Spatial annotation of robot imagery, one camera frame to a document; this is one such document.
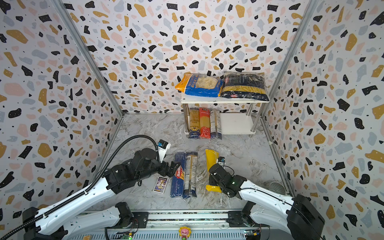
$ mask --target gray marble surface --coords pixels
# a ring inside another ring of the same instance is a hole
[[[159,176],[155,174],[144,179],[140,187],[135,185],[135,187],[126,189],[118,195],[94,205],[91,210],[103,210],[118,202],[127,202],[133,210],[243,208],[246,201],[238,198],[228,198],[224,194],[209,192],[205,189],[209,177],[205,149],[213,149],[219,152],[220,156],[225,157],[225,164],[233,168],[236,175],[241,175],[262,187],[268,187],[269,183],[273,181],[281,183],[279,172],[260,123],[256,134],[252,138],[248,135],[223,135],[222,140],[188,139],[184,134],[183,115],[125,115],[124,122],[109,155],[125,139],[138,134],[148,135],[156,142],[163,139],[171,143],[171,149],[164,159],[167,162],[174,160],[176,152],[198,152],[197,198],[171,198],[171,178],[167,183],[164,194],[153,192]],[[110,166],[132,158],[135,151],[146,147],[154,148],[153,144],[147,139],[132,140],[118,152]]]

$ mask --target yellow pasta package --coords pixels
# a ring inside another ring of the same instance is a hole
[[[200,117],[197,108],[189,109],[189,138],[200,138]]]
[[[184,73],[184,77],[175,88],[187,95],[218,97],[223,80],[207,75]]]
[[[207,171],[209,172],[209,169],[217,163],[217,159],[219,157],[219,153],[212,149],[206,149],[205,155],[207,157]],[[212,192],[221,192],[221,189],[219,186],[212,186],[212,185],[206,185],[205,189]]]
[[[200,108],[200,138],[208,138],[211,139],[211,121],[209,120],[209,109]]]

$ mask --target blue and yellow pasta bag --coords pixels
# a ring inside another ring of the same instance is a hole
[[[183,79],[175,88],[187,95],[216,98],[220,94],[222,85],[223,80],[218,78],[195,73],[184,73]]]

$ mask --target pasta package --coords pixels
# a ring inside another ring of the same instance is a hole
[[[200,138],[211,138],[210,131],[210,119],[209,119],[209,109],[199,108],[200,115]]]
[[[180,162],[180,166],[177,168],[175,175],[172,178],[172,187],[170,190],[170,197],[183,197],[188,198],[188,195],[184,195],[184,179],[185,179],[185,165],[187,161],[186,152],[177,152],[175,154],[175,161]]]
[[[211,125],[211,138],[219,138],[222,140],[220,111],[216,109],[211,110],[209,119]]]
[[[184,73],[184,77],[175,88],[187,95],[218,97],[223,80],[207,75]]]
[[[197,152],[187,152],[187,163],[185,167],[184,195],[197,197],[196,167],[197,167]]]
[[[200,117],[199,109],[189,109],[189,138],[200,138]]]
[[[264,77],[256,73],[225,72],[220,97],[269,101]]]
[[[219,153],[216,152],[215,150],[212,150],[212,149],[206,149],[205,150],[205,155],[207,157],[207,171],[209,172],[209,169],[218,162],[218,158],[219,158]],[[211,182],[214,182],[212,181],[212,176],[209,175],[209,179],[210,179],[210,183]],[[205,185],[205,189],[207,189],[207,191],[212,191],[212,192],[221,192],[221,189],[219,186],[214,186],[214,185]]]

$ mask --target small figurine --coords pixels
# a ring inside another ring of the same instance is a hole
[[[181,236],[182,240],[187,240],[191,235],[191,229],[188,227],[181,227],[179,229],[179,235]]]

